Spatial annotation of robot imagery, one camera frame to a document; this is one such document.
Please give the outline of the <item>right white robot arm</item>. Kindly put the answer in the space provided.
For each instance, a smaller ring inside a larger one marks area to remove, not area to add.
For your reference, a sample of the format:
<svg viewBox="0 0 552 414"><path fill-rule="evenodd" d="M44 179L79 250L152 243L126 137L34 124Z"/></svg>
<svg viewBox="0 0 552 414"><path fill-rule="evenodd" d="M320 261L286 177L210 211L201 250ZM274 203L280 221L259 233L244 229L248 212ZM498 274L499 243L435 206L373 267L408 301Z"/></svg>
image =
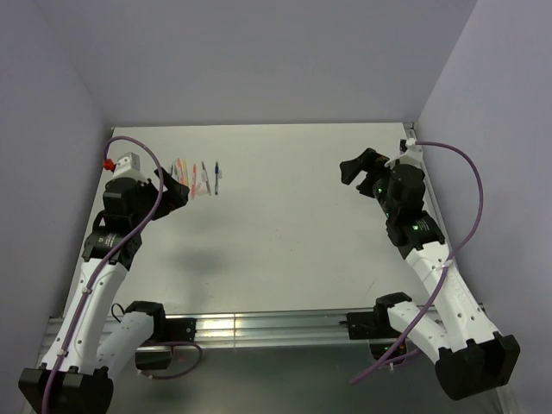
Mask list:
<svg viewBox="0 0 552 414"><path fill-rule="evenodd" d="M371 311L349 312L344 324L352 340L395 339L396 345L371 349L386 365L405 361L405 343L413 342L434 363L448 397L460 400L506 385L520 346L514 336L499 332L461 277L444 233L426 209L421 164L418 150L391 160L368 148L341 163L341 182L350 185L360 173L366 175L357 191L378 202L392 245L423 283L439 318L394 292L377 298Z"/></svg>

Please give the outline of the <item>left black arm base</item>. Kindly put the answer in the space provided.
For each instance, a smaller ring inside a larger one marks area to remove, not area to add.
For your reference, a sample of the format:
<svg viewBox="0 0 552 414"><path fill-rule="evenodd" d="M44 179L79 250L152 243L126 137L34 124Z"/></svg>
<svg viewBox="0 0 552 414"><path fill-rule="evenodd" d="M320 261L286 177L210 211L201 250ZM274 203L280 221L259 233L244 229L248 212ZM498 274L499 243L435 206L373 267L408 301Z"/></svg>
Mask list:
<svg viewBox="0 0 552 414"><path fill-rule="evenodd" d="M203 349L194 341L196 334L195 318L166 318L160 329L155 328L135 353L135 366L142 375L154 380L172 380L192 372L204 357ZM195 362L179 373L155 374L154 371L167 370L173 361L175 348L196 349Z"/></svg>

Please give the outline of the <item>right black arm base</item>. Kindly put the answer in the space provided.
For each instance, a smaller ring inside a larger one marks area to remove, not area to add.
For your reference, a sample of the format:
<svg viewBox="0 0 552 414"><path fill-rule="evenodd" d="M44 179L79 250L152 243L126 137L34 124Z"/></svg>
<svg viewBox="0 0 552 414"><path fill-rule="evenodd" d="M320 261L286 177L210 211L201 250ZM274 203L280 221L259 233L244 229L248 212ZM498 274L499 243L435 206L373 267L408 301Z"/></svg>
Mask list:
<svg viewBox="0 0 552 414"><path fill-rule="evenodd" d="M341 324L347 327L350 340L368 340L370 352L375 360L378 360L400 336L400 333L391 327L388 316L378 310L349 312Z"/></svg>

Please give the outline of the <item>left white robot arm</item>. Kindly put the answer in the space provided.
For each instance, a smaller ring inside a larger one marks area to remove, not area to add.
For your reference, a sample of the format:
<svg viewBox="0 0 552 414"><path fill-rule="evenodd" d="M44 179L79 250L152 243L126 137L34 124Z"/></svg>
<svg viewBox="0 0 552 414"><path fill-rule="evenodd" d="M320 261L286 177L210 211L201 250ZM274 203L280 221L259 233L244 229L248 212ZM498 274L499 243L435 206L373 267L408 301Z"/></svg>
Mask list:
<svg viewBox="0 0 552 414"><path fill-rule="evenodd" d="M141 246L145 224L185 206L189 189L165 170L160 184L134 167L115 168L103 209L85 239L78 286L61 328L37 368L18 386L37 413L105 413L117 377L143 344L165 340L162 304L134 301L107 338L104 325L115 295Z"/></svg>

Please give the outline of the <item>blue pen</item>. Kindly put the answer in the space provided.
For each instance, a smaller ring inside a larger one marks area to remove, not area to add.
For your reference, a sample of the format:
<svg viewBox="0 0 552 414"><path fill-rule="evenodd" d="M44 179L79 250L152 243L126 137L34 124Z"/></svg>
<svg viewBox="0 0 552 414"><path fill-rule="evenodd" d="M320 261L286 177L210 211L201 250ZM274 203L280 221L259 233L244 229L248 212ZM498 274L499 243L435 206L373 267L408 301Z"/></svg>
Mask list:
<svg viewBox="0 0 552 414"><path fill-rule="evenodd" d="M216 163L215 163L215 190L214 190L215 195L219 194L220 173L221 173L220 165L219 165L218 161L216 161Z"/></svg>

